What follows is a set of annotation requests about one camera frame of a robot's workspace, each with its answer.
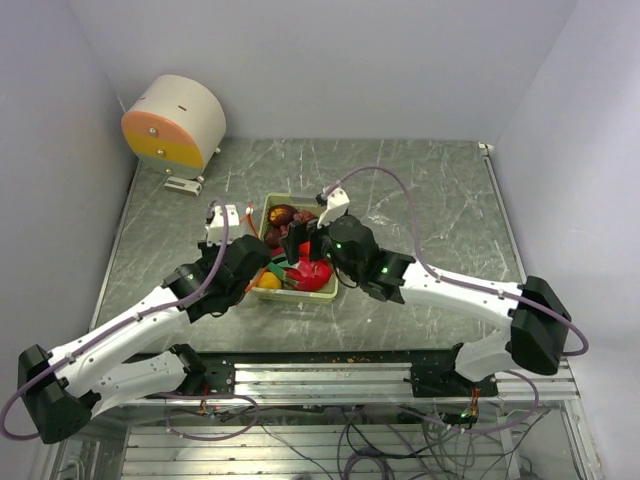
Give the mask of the pink dragon fruit toy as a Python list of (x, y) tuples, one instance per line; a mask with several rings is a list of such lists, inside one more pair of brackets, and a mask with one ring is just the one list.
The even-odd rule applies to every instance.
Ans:
[(284, 285), (304, 292), (319, 291), (333, 274), (324, 260), (310, 260), (308, 256), (301, 256), (297, 263), (290, 264), (284, 255), (280, 255), (267, 268)]

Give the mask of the red yellow mango toy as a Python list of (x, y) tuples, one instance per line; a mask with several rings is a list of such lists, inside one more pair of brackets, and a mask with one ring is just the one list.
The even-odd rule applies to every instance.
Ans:
[(305, 256), (308, 257), (310, 255), (311, 252), (311, 244), (309, 241), (302, 243), (299, 246), (299, 250), (298, 250), (299, 254), (301, 256)]

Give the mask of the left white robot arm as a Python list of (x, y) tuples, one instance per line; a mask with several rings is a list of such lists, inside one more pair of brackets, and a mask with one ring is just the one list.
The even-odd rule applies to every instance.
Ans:
[(271, 258), (269, 248), (251, 235), (226, 247), (199, 248), (196, 262), (179, 266), (111, 321), (65, 345), (33, 345), (20, 354), (18, 395), (36, 438), (55, 444), (122, 403), (156, 394), (192, 397), (208, 386), (207, 368), (187, 344), (146, 361), (132, 359), (160, 337), (206, 315), (225, 314)]

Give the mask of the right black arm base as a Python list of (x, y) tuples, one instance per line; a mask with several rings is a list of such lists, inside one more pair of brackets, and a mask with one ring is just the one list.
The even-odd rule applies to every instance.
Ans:
[(494, 376), (480, 381), (463, 378), (454, 371), (455, 358), (463, 343), (449, 349), (409, 350), (409, 374), (403, 379), (412, 388), (415, 398), (468, 397), (477, 390), (480, 397), (496, 397), (498, 389)]

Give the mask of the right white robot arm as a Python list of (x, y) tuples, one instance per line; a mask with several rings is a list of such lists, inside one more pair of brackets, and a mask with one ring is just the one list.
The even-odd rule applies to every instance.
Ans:
[(514, 368), (542, 376), (559, 369), (571, 318), (542, 278), (487, 281), (437, 269), (380, 247), (373, 232), (351, 215), (327, 226), (294, 222), (279, 243), (290, 261), (308, 244), (311, 259), (328, 261), (375, 300), (435, 306), (493, 326), (489, 336), (451, 348), (440, 381), (452, 395)]

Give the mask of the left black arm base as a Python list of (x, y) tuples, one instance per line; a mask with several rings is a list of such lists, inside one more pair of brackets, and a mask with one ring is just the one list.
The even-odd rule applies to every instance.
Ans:
[(172, 394), (196, 396), (230, 393), (235, 384), (235, 369), (222, 357), (197, 353), (188, 344), (174, 344), (169, 352), (180, 362), (182, 378)]

